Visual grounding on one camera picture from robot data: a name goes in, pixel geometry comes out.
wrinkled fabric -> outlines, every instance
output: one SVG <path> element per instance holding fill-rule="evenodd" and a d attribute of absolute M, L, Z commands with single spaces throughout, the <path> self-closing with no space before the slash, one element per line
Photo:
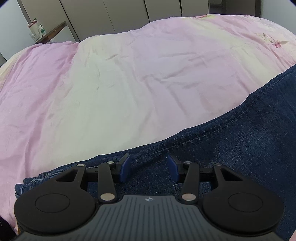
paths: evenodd
<path fill-rule="evenodd" d="M 178 195 L 181 185 L 169 175 L 165 159 L 168 153 L 203 167 L 223 163 L 283 199 L 285 211 L 277 233 L 288 240 L 296 227 L 296 65 L 221 117 L 154 144 L 97 156 L 27 178 L 25 184 L 16 185 L 16 194 L 21 195 L 75 164 L 97 167 L 106 161 L 119 161 L 125 153 L 132 155 L 133 163 L 129 180 L 116 186 L 119 194 Z M 207 191 L 202 185 L 201 192 Z M 89 183 L 88 192 L 96 197 L 97 183 Z"/>
<path fill-rule="evenodd" d="M 16 230 L 14 185 L 26 177 L 237 107 L 296 64 L 295 40 L 265 19 L 206 15 L 27 48 L 0 68 L 0 215 Z"/>

logo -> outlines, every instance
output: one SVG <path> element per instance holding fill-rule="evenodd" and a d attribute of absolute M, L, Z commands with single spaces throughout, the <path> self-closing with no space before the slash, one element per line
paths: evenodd
<path fill-rule="evenodd" d="M 147 197 L 147 198 L 145 198 L 145 200 L 146 200 L 147 202 L 151 202 L 151 201 L 153 201 L 153 198 L 151 198 L 151 197 Z"/>

black device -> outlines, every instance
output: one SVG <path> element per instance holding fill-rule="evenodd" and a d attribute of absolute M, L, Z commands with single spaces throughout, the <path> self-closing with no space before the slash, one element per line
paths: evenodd
<path fill-rule="evenodd" d="M 281 199 L 222 164 L 202 168 L 167 156 L 175 196 L 123 195 L 131 156 L 86 169 L 78 164 L 24 193 L 15 203 L 18 241 L 117 240 L 282 240 L 275 229 L 284 212 Z M 98 182 L 98 198 L 86 190 Z M 199 199 L 200 182 L 211 191 Z"/>

blue denim jeans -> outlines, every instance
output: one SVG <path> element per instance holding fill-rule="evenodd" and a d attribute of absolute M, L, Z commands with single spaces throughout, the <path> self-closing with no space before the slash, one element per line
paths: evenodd
<path fill-rule="evenodd" d="M 296 65 L 250 94 L 237 108 L 163 141 L 82 161 L 87 168 L 133 157 L 131 174 L 117 184 L 118 194 L 178 195 L 181 184 L 169 174 L 166 154 L 202 167 L 223 163 L 277 193 L 285 212 L 277 233 L 288 240 L 296 228 Z M 26 178 L 15 186 L 16 196 L 77 163 Z M 88 192 L 96 196 L 97 183 Z M 200 187 L 201 196 L 209 185 Z"/>

floral pattern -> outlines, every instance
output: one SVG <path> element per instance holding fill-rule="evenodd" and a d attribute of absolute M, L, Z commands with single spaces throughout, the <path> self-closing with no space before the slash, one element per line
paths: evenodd
<path fill-rule="evenodd" d="M 288 41 L 278 41 L 273 39 L 270 35 L 263 33 L 258 34 L 260 37 L 264 38 L 265 42 L 271 43 L 273 46 L 275 46 L 277 49 L 282 48 L 281 46 L 286 44 Z"/>
<path fill-rule="evenodd" d="M 207 14 L 202 16 L 193 17 L 194 19 L 206 19 L 206 18 L 215 18 L 214 14 Z"/>

